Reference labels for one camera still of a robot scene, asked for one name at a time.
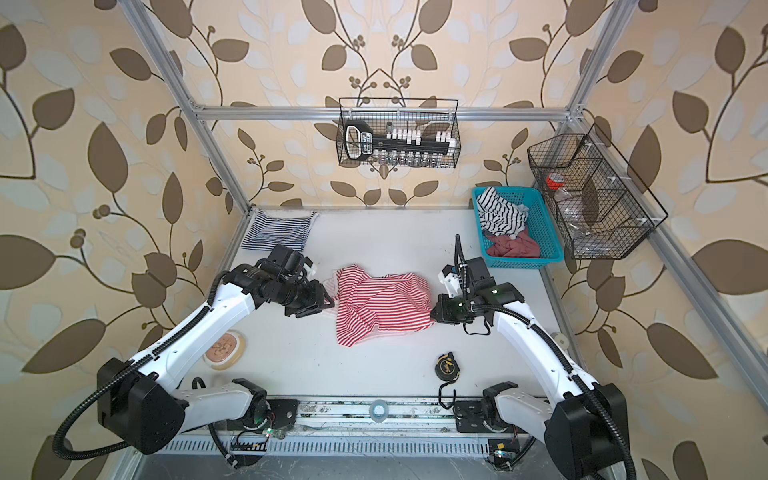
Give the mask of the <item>red white striped tank top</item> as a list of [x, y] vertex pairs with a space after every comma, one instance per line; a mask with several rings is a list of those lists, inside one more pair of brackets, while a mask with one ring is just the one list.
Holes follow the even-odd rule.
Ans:
[[323, 285], [335, 303], [336, 340], [343, 347], [421, 332], [434, 324], [430, 286], [415, 273], [375, 277], [350, 265], [335, 270]]

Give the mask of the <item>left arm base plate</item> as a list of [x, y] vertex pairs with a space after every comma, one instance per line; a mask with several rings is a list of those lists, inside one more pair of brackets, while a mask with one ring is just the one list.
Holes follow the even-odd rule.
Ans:
[[266, 432], [268, 429], [290, 429], [298, 416], [298, 399], [261, 399], [240, 420], [241, 429]]

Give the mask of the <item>blue white striped tank top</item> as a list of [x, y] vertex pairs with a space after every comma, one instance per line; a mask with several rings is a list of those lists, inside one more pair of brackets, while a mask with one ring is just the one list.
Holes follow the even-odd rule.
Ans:
[[317, 212], [300, 217], [273, 217], [258, 211], [240, 247], [251, 251], [271, 251], [275, 246], [282, 245], [301, 252], [317, 218]]

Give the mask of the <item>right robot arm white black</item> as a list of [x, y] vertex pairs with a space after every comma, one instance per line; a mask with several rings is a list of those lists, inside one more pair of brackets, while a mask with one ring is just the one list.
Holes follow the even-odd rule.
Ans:
[[498, 283], [481, 258], [456, 258], [439, 274], [445, 287], [431, 311], [442, 324], [467, 326], [482, 319], [487, 332], [500, 333], [518, 351], [543, 388], [539, 399], [515, 383], [499, 383], [483, 393], [489, 427], [521, 428], [543, 443], [567, 479], [599, 479], [622, 464], [635, 479], [627, 402], [613, 384], [601, 384], [580, 367], [547, 333], [523, 294]]

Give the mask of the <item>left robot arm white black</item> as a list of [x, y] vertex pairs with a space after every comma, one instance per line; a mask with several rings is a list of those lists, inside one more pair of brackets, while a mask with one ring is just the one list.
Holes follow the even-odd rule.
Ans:
[[[244, 378], [219, 386], [196, 381], [181, 385], [191, 368], [233, 326], [264, 304], [280, 305], [286, 316], [302, 318], [334, 302], [313, 277], [313, 262], [283, 245], [254, 265], [220, 272], [202, 305], [166, 336], [127, 361], [113, 358], [98, 371], [97, 388], [65, 418], [52, 437], [53, 453], [63, 460], [87, 460], [133, 447], [153, 454], [178, 434], [236, 421], [259, 429], [274, 417], [265, 389]], [[90, 450], [68, 447], [66, 436], [90, 407], [98, 423], [119, 442]]]

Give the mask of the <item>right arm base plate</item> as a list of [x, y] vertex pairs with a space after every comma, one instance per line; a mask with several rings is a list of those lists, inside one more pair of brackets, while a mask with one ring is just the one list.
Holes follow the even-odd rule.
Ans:
[[492, 433], [488, 423], [489, 410], [482, 400], [457, 400], [452, 409], [455, 427], [459, 433]]

